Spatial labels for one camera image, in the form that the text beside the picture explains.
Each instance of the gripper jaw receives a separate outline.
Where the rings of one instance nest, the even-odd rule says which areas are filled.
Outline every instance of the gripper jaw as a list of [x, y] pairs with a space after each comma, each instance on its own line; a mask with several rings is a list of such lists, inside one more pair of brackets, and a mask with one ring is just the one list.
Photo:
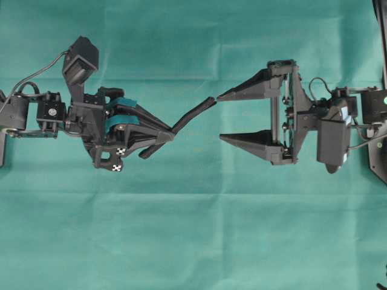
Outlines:
[[291, 72], [293, 65], [295, 65], [294, 60], [269, 62], [266, 69], [260, 70], [251, 79], [221, 94], [217, 101], [259, 100], [279, 97], [284, 76]]
[[286, 148], [272, 142], [270, 130], [255, 133], [221, 134], [220, 139], [248, 151], [255, 156], [270, 161], [272, 165], [291, 164], [292, 159], [284, 155]]

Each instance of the teal rubber strap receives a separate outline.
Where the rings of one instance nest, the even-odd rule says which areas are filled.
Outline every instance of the teal rubber strap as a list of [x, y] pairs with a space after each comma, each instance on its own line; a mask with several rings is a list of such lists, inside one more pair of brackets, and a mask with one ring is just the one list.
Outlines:
[[137, 118], [137, 116], [115, 115], [105, 121], [105, 133], [107, 134], [110, 128], [118, 124], [139, 125], [140, 120]]
[[137, 101], [131, 100], [130, 98], [123, 98], [123, 97], [115, 98], [113, 101], [110, 101], [109, 103], [106, 104], [106, 108], [110, 110], [111, 108], [117, 105], [134, 108], [137, 105]]

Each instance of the black cable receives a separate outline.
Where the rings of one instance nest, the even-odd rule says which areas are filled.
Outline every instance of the black cable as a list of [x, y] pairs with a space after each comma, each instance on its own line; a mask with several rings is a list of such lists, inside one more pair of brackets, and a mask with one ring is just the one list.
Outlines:
[[330, 93], [330, 94], [332, 94], [332, 91], [329, 89], [329, 87], [328, 87], [328, 85], [327, 85], [327, 82], [323, 79], [323, 78], [321, 78], [321, 77], [314, 77], [311, 81], [310, 81], [310, 83], [309, 83], [309, 91], [310, 91], [310, 95], [311, 95], [311, 97], [313, 98], [313, 100], [316, 102], [316, 104], [317, 104], [317, 98], [314, 96], [314, 93], [313, 93], [313, 91], [312, 91], [312, 83], [315, 81], [315, 80], [320, 80], [321, 82], [323, 82], [324, 83], [324, 86], [325, 86], [325, 89]]
[[30, 86], [33, 88], [35, 94], [40, 94], [40, 93], [41, 93], [41, 92], [39, 91], [39, 88], [37, 87], [37, 84], [35, 84], [34, 82], [25, 82], [25, 83], [23, 83], [23, 84], [20, 86], [20, 88], [18, 89], [18, 92], [23, 92], [24, 88], [25, 88], [26, 86], [28, 86], [28, 85], [30, 85]]
[[24, 84], [25, 82], [29, 81], [30, 79], [32, 79], [33, 77], [36, 77], [38, 76], [39, 74], [42, 74], [43, 72], [45, 72], [46, 70], [48, 70], [49, 68], [51, 68], [55, 63], [57, 63], [57, 61], [62, 57], [64, 56], [68, 51], [64, 51], [62, 53], [60, 53], [48, 66], [46, 66], [45, 68], [42, 68], [40, 69], [39, 71], [37, 72], [34, 72], [33, 74], [31, 74], [30, 76], [28, 77], [25, 77], [24, 79], [22, 79], [20, 82], [18, 82], [17, 84], [15, 84], [15, 86], [13, 87], [11, 93], [8, 95], [8, 97], [5, 99], [5, 102], [4, 104], [1, 106], [0, 108], [0, 114], [1, 112], [4, 110], [5, 106], [7, 105], [7, 103], [9, 102], [9, 100], [12, 98], [12, 96], [14, 95], [14, 93], [16, 92], [16, 90], [19, 88], [19, 86], [21, 86], [22, 84]]
[[381, 136], [378, 136], [378, 137], [373, 137], [373, 138], [370, 138], [368, 141], [366, 142], [363, 142], [363, 143], [360, 143], [359, 145], [356, 145], [356, 146], [352, 146], [352, 147], [349, 147], [348, 150], [356, 150], [356, 149], [359, 149], [361, 147], [364, 147], [366, 145], [368, 145], [369, 143], [373, 142], [373, 141], [377, 141], [377, 140], [380, 140], [380, 139], [384, 139], [387, 137], [387, 134], [383, 134]]

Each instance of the green cloth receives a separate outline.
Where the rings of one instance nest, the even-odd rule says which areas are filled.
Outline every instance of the green cloth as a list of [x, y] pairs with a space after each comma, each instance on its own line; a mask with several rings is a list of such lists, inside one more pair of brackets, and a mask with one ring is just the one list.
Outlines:
[[[305, 89], [315, 76], [331, 88], [381, 86], [367, 0], [0, 0], [0, 88], [8, 94], [79, 35], [100, 50], [86, 92], [123, 88], [170, 125], [269, 60], [297, 60]], [[35, 81], [69, 104], [61, 64]], [[313, 88], [329, 97], [318, 82]], [[32, 104], [32, 128], [35, 112]], [[81, 140], [62, 133], [10, 140], [0, 170], [0, 289], [385, 282], [386, 185], [366, 149], [329, 175], [316, 162], [315, 132], [297, 165], [277, 167], [218, 138], [269, 127], [267, 101], [219, 103], [150, 159], [124, 159], [121, 173], [95, 169]]]

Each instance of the screw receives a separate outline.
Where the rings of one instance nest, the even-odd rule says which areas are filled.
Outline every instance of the screw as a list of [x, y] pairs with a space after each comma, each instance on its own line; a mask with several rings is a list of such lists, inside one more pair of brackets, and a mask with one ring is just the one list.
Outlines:
[[50, 116], [56, 116], [57, 110], [55, 110], [54, 108], [51, 108], [51, 109], [48, 110], [48, 114]]

